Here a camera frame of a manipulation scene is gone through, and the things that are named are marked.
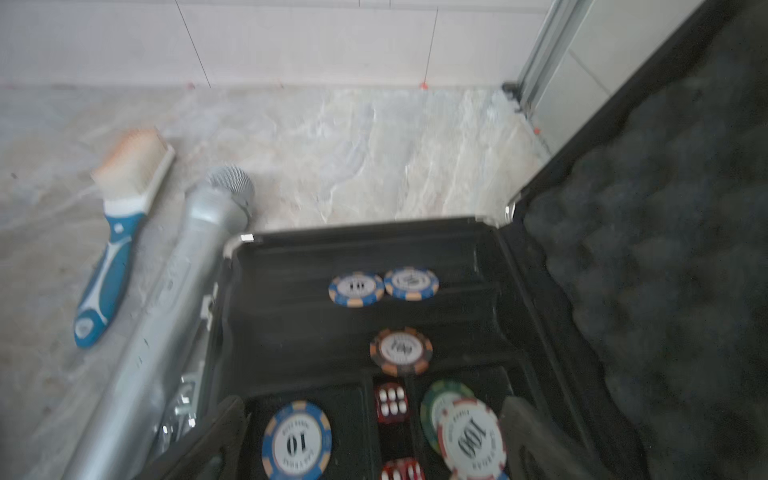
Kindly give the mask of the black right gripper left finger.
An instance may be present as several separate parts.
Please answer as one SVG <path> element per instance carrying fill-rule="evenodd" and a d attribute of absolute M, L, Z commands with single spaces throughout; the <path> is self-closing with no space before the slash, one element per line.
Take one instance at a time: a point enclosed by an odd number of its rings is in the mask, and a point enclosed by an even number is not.
<path fill-rule="evenodd" d="M 229 396 L 135 479 L 236 479 L 247 428 L 244 401 Z"/>

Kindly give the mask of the blue white scrub brush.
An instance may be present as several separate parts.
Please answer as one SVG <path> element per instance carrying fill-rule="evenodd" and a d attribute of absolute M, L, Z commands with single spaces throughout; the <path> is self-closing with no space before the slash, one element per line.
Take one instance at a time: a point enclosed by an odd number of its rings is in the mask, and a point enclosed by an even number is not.
<path fill-rule="evenodd" d="M 129 283 L 134 244 L 175 158 L 155 128 L 126 131 L 91 177 L 103 197 L 109 238 L 76 309 L 75 345 L 95 345 L 116 318 Z"/>

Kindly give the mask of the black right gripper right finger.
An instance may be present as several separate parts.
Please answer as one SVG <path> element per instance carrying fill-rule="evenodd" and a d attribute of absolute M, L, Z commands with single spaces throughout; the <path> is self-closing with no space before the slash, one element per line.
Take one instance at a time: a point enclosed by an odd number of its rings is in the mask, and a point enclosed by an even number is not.
<path fill-rule="evenodd" d="M 499 414 L 510 479 L 599 479 L 600 463 L 522 397 Z"/>

